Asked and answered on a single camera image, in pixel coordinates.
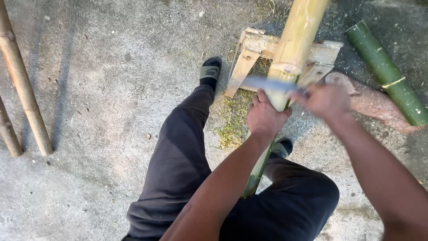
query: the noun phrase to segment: right hand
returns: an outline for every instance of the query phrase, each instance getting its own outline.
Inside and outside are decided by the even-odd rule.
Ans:
[[[309,99],[296,92],[291,94],[291,98],[298,105],[305,107],[326,122],[351,112],[351,99],[343,86],[310,84],[308,85],[308,92]]]

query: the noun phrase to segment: bamboo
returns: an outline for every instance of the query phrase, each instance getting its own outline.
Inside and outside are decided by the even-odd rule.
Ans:
[[[415,91],[406,81],[406,77],[392,63],[385,50],[371,34],[364,21],[358,22],[345,33],[409,124],[412,126],[428,124],[428,110],[420,102]]]
[[[328,0],[294,0],[268,78],[297,83],[306,67],[306,59],[324,15],[327,2]],[[288,107],[287,93],[267,91],[266,94],[278,111],[283,111]],[[272,141],[251,171],[242,198],[249,197],[256,192],[273,144]]]
[[[0,97],[0,134],[6,143],[12,157],[22,155],[21,145],[19,145],[18,138],[13,130],[12,123],[7,115],[6,108],[4,107],[3,100]]]
[[[34,96],[33,87],[28,78],[24,61],[16,42],[15,34],[7,14],[3,0],[0,0],[0,47],[3,58],[16,86],[16,91],[21,99],[22,106],[27,115],[28,122],[33,130],[40,152],[43,156],[53,153],[48,132],[40,114],[39,106]]]

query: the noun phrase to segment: dry bamboo pole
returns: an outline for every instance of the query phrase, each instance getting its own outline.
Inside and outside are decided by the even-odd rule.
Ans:
[[[6,108],[4,107],[3,100],[0,97],[0,134],[6,143],[12,157],[22,155],[21,145],[19,145],[18,138],[13,130],[12,123],[7,115]]]
[[[328,0],[294,0],[278,48],[269,69],[268,78],[297,83],[306,67],[306,59],[314,42],[318,27],[324,15]],[[287,93],[267,91],[270,102],[278,111],[288,107]],[[274,142],[257,161],[242,198],[254,194],[269,158]]]
[[[27,70],[25,69],[24,61],[22,60],[3,0],[0,0],[0,47],[13,83],[16,86],[18,96],[21,99],[25,114],[27,115],[28,122],[33,130],[37,145],[39,145],[40,152],[43,156],[52,154],[54,152],[52,144],[49,140],[42,115],[40,114],[33,87],[28,78]]]

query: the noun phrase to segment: concrete ground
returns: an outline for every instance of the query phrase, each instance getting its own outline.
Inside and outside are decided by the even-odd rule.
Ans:
[[[11,158],[0,142],[0,240],[119,240],[162,122],[198,85],[204,59],[219,55],[220,86],[205,128],[215,168],[231,151],[217,148],[214,131],[223,124],[216,113],[230,70],[226,56],[246,27],[280,35],[290,6],[273,1],[274,11],[268,0],[5,0],[55,152],[40,155],[0,61],[0,95],[25,150]],[[333,0],[317,39],[343,41],[337,69],[377,87],[343,35],[364,19],[427,105],[427,13],[423,0]],[[295,142],[290,158],[325,173],[340,190],[317,240],[379,240],[382,223],[341,142],[302,112],[295,106],[281,133]],[[427,188],[428,129],[403,135],[357,116]]]

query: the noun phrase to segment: black sweatpants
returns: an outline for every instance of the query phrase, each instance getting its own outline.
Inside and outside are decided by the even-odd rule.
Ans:
[[[159,240],[211,170],[203,128],[213,90],[197,87],[165,120],[147,170],[143,193],[129,207],[124,241]],[[240,199],[224,221],[220,240],[314,240],[339,200],[334,182],[291,161],[269,159],[266,190]]]

